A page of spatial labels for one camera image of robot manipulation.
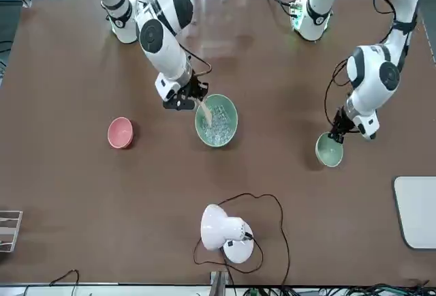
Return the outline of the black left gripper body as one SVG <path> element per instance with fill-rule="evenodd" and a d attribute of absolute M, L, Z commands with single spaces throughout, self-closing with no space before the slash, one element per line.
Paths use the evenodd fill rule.
<path fill-rule="evenodd" d="M 354 127 L 354 122 L 348 118 L 344 107 L 338 108 L 335 114 L 335 129 L 337 131 L 352 131 Z"/>

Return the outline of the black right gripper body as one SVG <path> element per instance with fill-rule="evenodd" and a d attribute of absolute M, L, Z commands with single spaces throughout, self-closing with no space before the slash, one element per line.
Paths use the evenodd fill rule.
<path fill-rule="evenodd" d="M 208 93 L 208 83 L 202 83 L 197 76 L 193 76 L 191 80 L 179 90 L 179 93 L 186 98 L 193 98 L 202 101 Z"/>

